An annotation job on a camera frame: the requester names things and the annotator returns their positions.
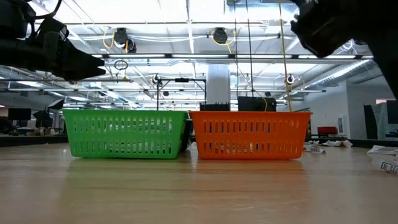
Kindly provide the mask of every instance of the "table surface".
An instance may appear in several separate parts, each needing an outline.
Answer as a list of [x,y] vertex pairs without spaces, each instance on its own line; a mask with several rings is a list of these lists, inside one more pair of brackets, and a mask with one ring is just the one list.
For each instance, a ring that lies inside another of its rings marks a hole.
[[366,149],[291,161],[76,159],[0,148],[0,223],[397,223],[398,176]]

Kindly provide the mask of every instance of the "black monitor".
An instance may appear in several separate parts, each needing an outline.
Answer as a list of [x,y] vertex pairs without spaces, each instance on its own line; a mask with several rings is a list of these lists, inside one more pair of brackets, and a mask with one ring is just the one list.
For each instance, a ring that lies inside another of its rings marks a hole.
[[11,121],[30,121],[31,118],[30,108],[8,108],[8,119]]
[[398,101],[387,100],[387,117],[389,124],[398,124]]
[[275,98],[239,96],[238,111],[276,111]]

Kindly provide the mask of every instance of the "ceiling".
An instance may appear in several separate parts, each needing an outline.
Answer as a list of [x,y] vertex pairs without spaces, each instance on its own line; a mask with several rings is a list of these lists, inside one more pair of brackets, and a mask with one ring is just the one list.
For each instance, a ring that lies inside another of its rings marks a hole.
[[[269,60],[218,60],[186,58],[140,58],[125,60],[129,67],[119,71],[114,67],[114,59],[106,61],[107,74],[91,78],[89,82],[59,82],[57,77],[44,72],[13,70],[2,73],[3,78],[32,79],[31,83],[12,83],[13,88],[49,89],[89,89],[92,91],[51,91],[50,93],[68,98],[79,104],[90,102],[103,108],[145,108],[155,107],[156,92],[139,92],[155,88],[152,77],[206,79],[209,64],[228,64],[232,76],[238,75],[239,89],[249,88],[244,75],[251,74],[253,85],[258,90],[281,90],[285,88],[285,67],[282,40],[286,54],[308,55],[293,32],[290,23],[283,25],[284,38],[280,38],[280,14],[278,1],[248,0],[237,1],[236,10],[231,0],[63,0],[56,19],[65,23],[70,30],[69,39],[73,45],[89,54],[123,54],[123,50],[113,45],[112,34],[118,27],[127,29],[129,37],[136,43],[137,54],[253,54],[275,55]],[[57,0],[33,0],[30,5],[37,15],[52,11]],[[298,13],[297,7],[283,1],[282,18],[291,21]],[[211,38],[216,27],[224,27],[231,42],[229,52],[226,45],[218,45]],[[335,55],[370,55],[367,46],[348,42],[335,52]],[[295,86],[316,80],[327,71],[353,63],[355,60],[288,60],[287,73],[296,77]],[[46,79],[52,82],[38,82]],[[170,82],[165,88],[197,89],[193,92],[170,92],[161,95],[162,108],[174,110],[194,110],[203,99],[202,83]],[[131,89],[134,92],[106,91],[107,89]]]

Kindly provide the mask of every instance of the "metal frame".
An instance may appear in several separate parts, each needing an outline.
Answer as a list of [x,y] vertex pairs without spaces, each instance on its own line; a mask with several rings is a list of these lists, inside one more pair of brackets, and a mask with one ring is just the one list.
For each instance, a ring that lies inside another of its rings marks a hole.
[[[164,83],[163,86],[162,86],[162,88],[159,89],[159,83],[162,82],[162,81],[165,81],[166,83]],[[206,91],[207,91],[207,88],[206,88],[206,83],[207,83],[207,81],[206,81],[206,80],[204,80],[204,79],[197,79],[197,78],[160,78],[160,79],[157,80],[157,83],[156,83],[156,95],[157,95],[157,97],[156,97],[156,110],[159,110],[159,92],[160,92],[167,84],[169,84],[169,82],[172,82],[172,81],[177,82],[177,83],[178,83],[178,82],[179,82],[179,83],[185,83],[185,82],[192,81],[192,82],[194,82],[194,83],[196,83],[196,84],[198,84],[197,81],[202,81],[202,82],[204,82],[204,83],[205,83],[205,89],[203,89],[200,85],[197,85],[197,86],[199,86],[199,87],[201,88],[201,90],[205,92],[205,103],[206,103],[206,101],[207,101],[207,92],[206,92]]]

